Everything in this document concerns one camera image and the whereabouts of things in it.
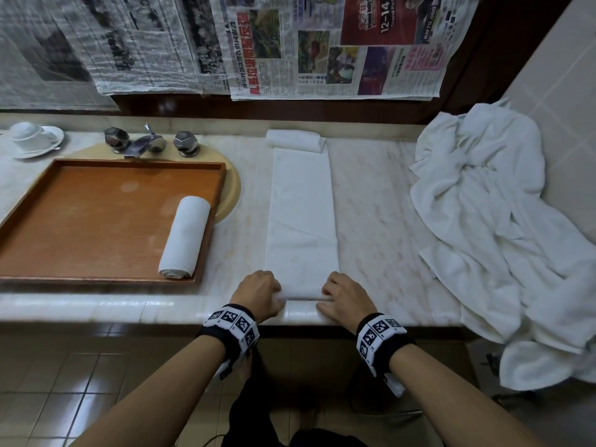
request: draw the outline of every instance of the folded white towel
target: folded white towel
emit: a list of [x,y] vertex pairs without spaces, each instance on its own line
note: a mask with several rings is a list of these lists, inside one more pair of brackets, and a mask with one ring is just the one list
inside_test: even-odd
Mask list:
[[182,198],[161,255],[160,275],[168,279],[189,278],[193,275],[210,210],[211,205],[203,198]]
[[267,144],[270,147],[281,147],[297,151],[317,152],[323,151],[325,138],[315,132],[302,130],[267,130]]
[[497,104],[440,113],[415,159],[412,202],[439,239],[420,254],[461,301],[461,322],[507,344],[501,385],[596,380],[596,247],[540,199],[534,121]]
[[273,153],[264,268],[279,280],[280,298],[326,299],[321,288],[339,270],[329,153]]

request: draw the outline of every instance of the wristband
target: wristband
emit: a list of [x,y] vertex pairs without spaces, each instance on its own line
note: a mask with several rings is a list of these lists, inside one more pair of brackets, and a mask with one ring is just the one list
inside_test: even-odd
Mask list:
[[242,359],[250,347],[259,340],[259,330],[255,317],[249,309],[228,304],[216,310],[203,323],[198,336],[211,336],[219,339],[225,346],[223,364],[218,369],[219,379],[223,380],[232,373],[234,364]]
[[416,342],[395,319],[379,312],[368,315],[358,325],[356,347],[374,377],[385,377],[389,360],[401,347]]

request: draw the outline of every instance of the wooden tray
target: wooden tray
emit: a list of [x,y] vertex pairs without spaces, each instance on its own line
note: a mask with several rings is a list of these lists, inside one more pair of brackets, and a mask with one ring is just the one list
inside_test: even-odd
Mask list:
[[[0,281],[200,282],[225,163],[54,160],[0,225]],[[197,268],[157,272],[184,196],[211,204]]]

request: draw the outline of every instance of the newspaper page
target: newspaper page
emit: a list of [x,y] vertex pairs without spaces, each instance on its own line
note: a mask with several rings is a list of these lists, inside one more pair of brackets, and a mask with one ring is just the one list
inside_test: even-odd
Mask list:
[[478,0],[210,0],[239,99],[438,97]]
[[46,3],[101,94],[229,93],[208,0]]
[[0,108],[110,110],[42,0],[0,0]]

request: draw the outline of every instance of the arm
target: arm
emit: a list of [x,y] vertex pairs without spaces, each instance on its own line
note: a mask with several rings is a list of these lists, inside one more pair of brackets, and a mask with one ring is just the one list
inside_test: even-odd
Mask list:
[[[333,302],[318,303],[317,309],[353,334],[364,317],[377,312],[361,285],[345,274],[332,273],[323,293],[332,296]],[[541,445],[502,407],[416,345],[405,345],[393,353],[389,368],[416,398],[447,445]]]
[[[272,299],[279,282],[267,271],[247,276],[231,303],[248,308],[256,322],[284,307]],[[99,418],[73,447],[170,447],[182,432],[205,388],[224,361],[224,344],[200,336],[176,353],[138,388]]]

